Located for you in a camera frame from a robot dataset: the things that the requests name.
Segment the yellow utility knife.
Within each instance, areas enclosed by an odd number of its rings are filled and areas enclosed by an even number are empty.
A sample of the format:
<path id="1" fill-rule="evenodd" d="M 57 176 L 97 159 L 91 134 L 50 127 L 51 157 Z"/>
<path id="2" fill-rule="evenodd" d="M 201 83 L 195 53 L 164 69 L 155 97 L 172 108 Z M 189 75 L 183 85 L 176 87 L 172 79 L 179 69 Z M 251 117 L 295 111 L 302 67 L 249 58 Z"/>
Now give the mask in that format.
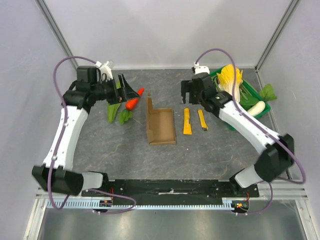
<path id="1" fill-rule="evenodd" d="M 208 127 L 208 125 L 207 125 L 207 123 L 205 121 L 203 110 L 199 109 L 197 111 L 197 113 L 198 113 L 198 116 L 199 116 L 199 121 L 200 121 L 200 125 L 201 125 L 202 130 L 207 131 L 209 129 L 209 127 Z"/>

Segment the brown cardboard express box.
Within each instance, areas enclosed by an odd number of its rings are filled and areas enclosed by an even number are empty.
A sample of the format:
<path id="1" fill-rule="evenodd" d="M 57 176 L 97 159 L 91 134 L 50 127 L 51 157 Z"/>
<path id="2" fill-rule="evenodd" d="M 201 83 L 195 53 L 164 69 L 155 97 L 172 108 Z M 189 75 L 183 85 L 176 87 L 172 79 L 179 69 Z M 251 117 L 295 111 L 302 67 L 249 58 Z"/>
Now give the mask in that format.
<path id="1" fill-rule="evenodd" d="M 173 109 L 154 108 L 150 93 L 146 96 L 146 134 L 151 146 L 177 143 Z"/>

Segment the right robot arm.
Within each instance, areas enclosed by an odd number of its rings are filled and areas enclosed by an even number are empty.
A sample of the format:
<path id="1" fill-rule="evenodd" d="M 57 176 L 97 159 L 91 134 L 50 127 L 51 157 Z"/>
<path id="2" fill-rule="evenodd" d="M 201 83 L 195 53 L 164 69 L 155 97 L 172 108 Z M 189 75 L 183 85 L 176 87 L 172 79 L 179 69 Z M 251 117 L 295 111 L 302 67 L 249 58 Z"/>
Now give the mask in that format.
<path id="1" fill-rule="evenodd" d="M 259 153 L 256 163 L 231 177 L 229 191 L 235 197 L 242 196 L 247 188 L 261 181 L 272 182 L 294 164 L 288 150 L 293 151 L 293 138 L 279 135 L 269 129 L 233 102 L 226 91 L 218 92 L 207 73 L 199 73 L 180 83 L 181 101 L 200 104 L 203 108 L 226 122 L 245 137 Z"/>

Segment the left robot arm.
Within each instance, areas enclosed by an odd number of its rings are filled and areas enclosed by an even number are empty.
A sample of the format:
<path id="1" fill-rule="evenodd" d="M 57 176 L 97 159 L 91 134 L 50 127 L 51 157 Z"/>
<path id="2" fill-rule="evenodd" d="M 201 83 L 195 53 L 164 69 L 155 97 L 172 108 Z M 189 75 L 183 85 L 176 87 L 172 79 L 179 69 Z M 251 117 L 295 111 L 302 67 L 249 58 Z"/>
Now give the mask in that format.
<path id="1" fill-rule="evenodd" d="M 138 96 L 122 73 L 115 80 L 107 67 L 79 66 L 76 80 L 62 95 L 60 121 L 49 153 L 42 165 L 35 165 L 31 171 L 39 185 L 47 192 L 64 195 L 77 196 L 92 189 L 99 197 L 106 196 L 110 191 L 106 173 L 73 171 L 80 132 L 96 102 L 115 105 Z"/>

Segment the orange carrot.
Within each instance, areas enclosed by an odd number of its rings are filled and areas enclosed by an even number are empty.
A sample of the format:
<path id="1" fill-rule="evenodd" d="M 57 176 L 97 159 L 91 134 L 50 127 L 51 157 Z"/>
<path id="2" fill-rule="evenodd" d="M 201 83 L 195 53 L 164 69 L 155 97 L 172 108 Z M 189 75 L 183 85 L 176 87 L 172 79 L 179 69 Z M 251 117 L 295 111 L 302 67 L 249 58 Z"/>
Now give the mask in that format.
<path id="1" fill-rule="evenodd" d="M 139 97 L 138 97 L 138 98 L 131 99 L 131 100 L 129 100 L 129 101 L 126 103 L 125 108 L 126 108 L 127 110 L 132 111 L 132 110 L 136 107 L 136 105 L 138 104 L 138 102 L 139 102 L 139 100 L 140 100 L 140 97 L 141 97 L 141 96 L 143 95 L 143 93 L 144 93 L 144 90 L 145 90 L 145 89 L 144 89 L 143 87 L 140 88 L 140 89 L 137 91 Z"/>

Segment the green leafy lettuce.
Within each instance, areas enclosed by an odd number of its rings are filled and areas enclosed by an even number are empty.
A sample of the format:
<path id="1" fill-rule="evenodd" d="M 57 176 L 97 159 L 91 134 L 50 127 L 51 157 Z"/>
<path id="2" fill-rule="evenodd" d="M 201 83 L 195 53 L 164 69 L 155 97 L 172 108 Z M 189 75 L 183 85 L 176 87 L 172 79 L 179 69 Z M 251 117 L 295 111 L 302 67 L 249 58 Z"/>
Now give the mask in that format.
<path id="1" fill-rule="evenodd" d="M 119 107 L 121 106 L 120 103 L 117 104 L 107 104 L 107 120 L 109 123 L 113 123 L 115 118 L 116 118 L 116 114 L 117 111 L 119 109 Z"/>

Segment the yellow napa cabbage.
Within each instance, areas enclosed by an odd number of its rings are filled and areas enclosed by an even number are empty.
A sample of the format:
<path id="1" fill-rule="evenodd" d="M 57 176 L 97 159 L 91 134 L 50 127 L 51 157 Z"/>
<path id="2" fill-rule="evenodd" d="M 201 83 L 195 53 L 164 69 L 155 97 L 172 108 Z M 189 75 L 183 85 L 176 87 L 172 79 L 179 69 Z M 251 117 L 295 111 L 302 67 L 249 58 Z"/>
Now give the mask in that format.
<path id="1" fill-rule="evenodd" d="M 226 65 L 217 73 L 217 78 L 221 90 L 226 91 L 235 98 L 237 103 L 240 102 L 240 85 L 243 83 L 243 70 L 233 67 L 232 64 Z"/>

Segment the green bok choy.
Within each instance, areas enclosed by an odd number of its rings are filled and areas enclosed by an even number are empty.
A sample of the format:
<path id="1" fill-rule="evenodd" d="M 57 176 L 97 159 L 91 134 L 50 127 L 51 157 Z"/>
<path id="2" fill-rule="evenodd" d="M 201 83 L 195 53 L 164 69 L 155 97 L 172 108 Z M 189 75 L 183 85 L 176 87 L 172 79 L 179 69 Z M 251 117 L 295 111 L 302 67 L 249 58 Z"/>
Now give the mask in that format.
<path id="1" fill-rule="evenodd" d="M 259 100 L 251 95 L 242 95 L 240 97 L 240 105 L 247 111 L 251 107 L 253 107 L 255 104 L 257 104 Z"/>

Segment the white radish with leaves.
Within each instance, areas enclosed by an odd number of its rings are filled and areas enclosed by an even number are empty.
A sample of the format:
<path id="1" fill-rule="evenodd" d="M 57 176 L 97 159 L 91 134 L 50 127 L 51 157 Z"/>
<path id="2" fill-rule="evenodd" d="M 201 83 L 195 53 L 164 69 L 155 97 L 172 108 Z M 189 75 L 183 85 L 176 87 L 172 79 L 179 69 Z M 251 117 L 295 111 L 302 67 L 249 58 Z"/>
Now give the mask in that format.
<path id="1" fill-rule="evenodd" d="M 265 85 L 259 92 L 259 96 L 262 100 L 253 105 L 247 112 L 249 115 L 255 117 L 262 113 L 266 107 L 266 102 L 274 101 L 278 97 L 275 95 L 273 86 L 269 83 Z"/>

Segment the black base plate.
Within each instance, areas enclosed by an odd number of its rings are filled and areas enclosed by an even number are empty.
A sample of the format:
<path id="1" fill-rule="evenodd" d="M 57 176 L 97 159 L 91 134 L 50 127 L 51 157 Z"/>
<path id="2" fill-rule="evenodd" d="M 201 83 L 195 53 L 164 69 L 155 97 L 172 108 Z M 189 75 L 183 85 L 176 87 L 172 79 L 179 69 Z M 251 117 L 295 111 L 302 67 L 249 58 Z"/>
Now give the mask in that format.
<path id="1" fill-rule="evenodd" d="M 217 179 L 113 179 L 103 181 L 99 191 L 132 197 L 134 194 L 197 194 L 216 198 L 258 198 L 256 184 L 237 189 L 228 180 Z"/>

